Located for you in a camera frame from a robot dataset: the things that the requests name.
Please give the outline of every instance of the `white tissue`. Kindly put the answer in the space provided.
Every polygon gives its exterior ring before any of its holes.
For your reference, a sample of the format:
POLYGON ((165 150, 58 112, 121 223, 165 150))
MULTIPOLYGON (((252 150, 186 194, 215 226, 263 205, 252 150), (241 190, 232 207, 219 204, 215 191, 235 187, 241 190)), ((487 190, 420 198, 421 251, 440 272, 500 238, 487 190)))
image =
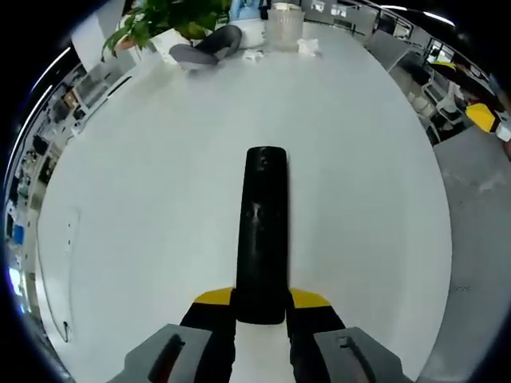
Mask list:
POLYGON ((261 50, 246 49, 243 52, 243 59, 248 61, 257 62, 264 57, 264 53, 261 50))
POLYGON ((300 38, 298 40, 298 53, 312 57, 320 54, 318 39, 304 40, 300 38))

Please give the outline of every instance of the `desk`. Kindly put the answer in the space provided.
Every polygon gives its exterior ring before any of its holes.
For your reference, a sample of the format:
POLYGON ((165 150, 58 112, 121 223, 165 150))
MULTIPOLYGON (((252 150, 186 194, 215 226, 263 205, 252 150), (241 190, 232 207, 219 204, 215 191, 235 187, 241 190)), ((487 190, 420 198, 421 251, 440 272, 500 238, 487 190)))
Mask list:
MULTIPOLYGON (((38 241, 52 288, 52 270, 69 270, 60 288, 73 338, 49 336, 78 382, 110 379, 196 296, 233 285, 245 154, 257 145, 289 155, 292 286, 324 295, 419 375, 450 281, 437 162, 405 96, 361 45, 328 26, 306 24, 304 35, 323 57, 236 57, 194 74, 155 65, 65 148, 38 241)), ((258 342, 268 331, 238 328, 232 381, 293 381, 285 329, 271 329, 271 348, 258 342)))

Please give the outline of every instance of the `clear plastic cup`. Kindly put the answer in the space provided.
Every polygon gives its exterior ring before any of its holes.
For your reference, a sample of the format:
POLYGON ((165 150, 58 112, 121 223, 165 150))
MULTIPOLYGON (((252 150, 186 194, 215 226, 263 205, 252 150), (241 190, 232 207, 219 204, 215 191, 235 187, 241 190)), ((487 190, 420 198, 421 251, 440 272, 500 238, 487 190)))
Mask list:
POLYGON ((302 38, 302 10, 268 10, 267 41, 271 48, 283 51, 298 49, 302 38))

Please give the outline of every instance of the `yellow object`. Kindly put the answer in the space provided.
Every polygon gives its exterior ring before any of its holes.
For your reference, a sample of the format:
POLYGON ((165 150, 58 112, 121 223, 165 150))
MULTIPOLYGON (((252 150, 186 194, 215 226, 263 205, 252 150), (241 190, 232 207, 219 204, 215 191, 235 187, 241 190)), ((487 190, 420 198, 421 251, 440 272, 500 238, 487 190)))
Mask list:
POLYGON ((295 304, 296 309, 324 307, 330 305, 330 302, 319 294, 309 293, 308 291, 295 289, 294 287, 289 289, 289 291, 293 296, 293 303, 295 304))
POLYGON ((456 65, 454 65, 454 64, 453 64, 453 63, 451 63, 451 62, 435 61, 433 64, 434 64, 434 65, 444 65, 444 66, 448 66, 448 67, 450 67, 451 69, 456 70, 456 65))
POLYGON ((225 289, 207 291, 201 296, 197 297, 194 303, 205 303, 208 305, 224 305, 229 306, 231 302, 232 287, 225 289))
POLYGON ((468 106, 465 113, 482 131, 490 133, 495 130, 495 116, 486 105, 478 103, 468 106))

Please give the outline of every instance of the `white table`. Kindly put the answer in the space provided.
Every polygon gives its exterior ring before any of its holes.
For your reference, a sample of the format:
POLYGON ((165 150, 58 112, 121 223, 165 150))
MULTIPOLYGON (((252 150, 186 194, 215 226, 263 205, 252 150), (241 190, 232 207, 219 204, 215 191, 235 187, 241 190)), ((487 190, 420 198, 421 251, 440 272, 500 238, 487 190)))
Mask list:
MULTIPOLYGON (((48 301, 67 305, 54 312, 72 340, 47 330, 79 383, 111 378, 196 296, 232 286, 245 153, 256 145, 289 155, 292 286, 323 294, 419 375, 450 280, 433 151, 398 86, 352 37, 308 24, 304 35, 323 57, 272 53, 193 75, 156 65, 63 152, 38 240, 48 301)), ((293 381, 285 329, 238 326, 231 381, 265 379, 293 381)))

